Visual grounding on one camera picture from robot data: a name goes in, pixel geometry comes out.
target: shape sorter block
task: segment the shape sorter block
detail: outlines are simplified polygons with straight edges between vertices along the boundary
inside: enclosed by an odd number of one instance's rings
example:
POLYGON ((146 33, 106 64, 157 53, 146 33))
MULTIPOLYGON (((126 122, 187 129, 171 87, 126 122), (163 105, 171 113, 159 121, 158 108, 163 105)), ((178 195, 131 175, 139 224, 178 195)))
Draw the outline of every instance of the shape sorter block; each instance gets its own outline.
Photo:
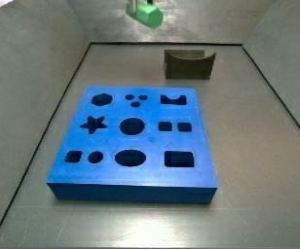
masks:
POLYGON ((47 185, 59 199, 210 203, 219 184, 194 89, 89 87, 47 185))

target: circular hole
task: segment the circular hole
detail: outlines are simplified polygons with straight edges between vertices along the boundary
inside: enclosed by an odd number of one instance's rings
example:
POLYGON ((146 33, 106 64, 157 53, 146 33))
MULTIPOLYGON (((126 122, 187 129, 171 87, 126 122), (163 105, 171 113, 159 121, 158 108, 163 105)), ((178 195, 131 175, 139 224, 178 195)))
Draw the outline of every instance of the circular hole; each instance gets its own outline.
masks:
POLYGON ((87 159, 91 163, 98 163, 103 159, 103 154, 101 152, 93 152, 87 159))
POLYGON ((138 98, 139 98, 139 100, 146 100, 147 99, 147 95, 139 95, 138 98))
POLYGON ((145 122, 137 118, 130 118, 122 121, 121 131, 126 135, 137 135, 145 129, 145 122))
POLYGON ((133 94, 126 95, 126 96, 125 96, 125 99, 127 99, 127 100, 134 99, 134 95, 133 95, 133 94))
POLYGON ((141 103, 139 103, 139 102, 133 102, 133 103, 130 104, 130 106, 131 106, 131 107, 139 107, 139 106, 141 106, 141 103))

